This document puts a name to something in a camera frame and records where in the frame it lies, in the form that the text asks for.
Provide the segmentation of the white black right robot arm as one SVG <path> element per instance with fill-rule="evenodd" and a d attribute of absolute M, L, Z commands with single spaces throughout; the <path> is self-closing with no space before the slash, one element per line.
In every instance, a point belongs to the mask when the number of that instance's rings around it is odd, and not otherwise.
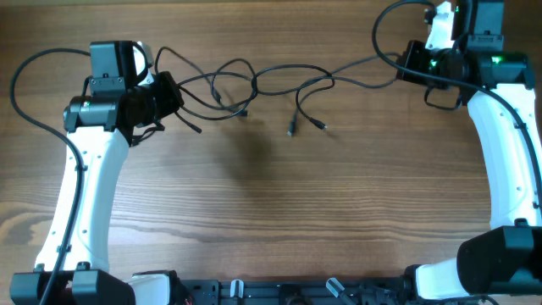
<path fill-rule="evenodd" d="M 501 1 L 424 3 L 425 42 L 394 62 L 397 78 L 428 90 L 455 86 L 478 132 L 490 189 L 489 231 L 454 258 L 417 266 L 425 301 L 541 292 L 541 143 L 528 56 L 504 50 Z"/>

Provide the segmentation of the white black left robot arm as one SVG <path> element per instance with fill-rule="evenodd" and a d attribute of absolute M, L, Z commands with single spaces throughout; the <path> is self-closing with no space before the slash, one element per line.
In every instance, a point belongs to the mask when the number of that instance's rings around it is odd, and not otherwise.
<path fill-rule="evenodd" d="M 93 42 L 91 74 L 64 110 L 58 138 L 66 144 L 64 177 L 53 222 L 32 271 L 14 274 L 16 304 L 182 304 L 174 271 L 120 280 L 109 272 L 108 229 L 115 188 L 135 128 L 161 129 L 182 99 L 171 75 L 152 72 L 141 42 Z"/>

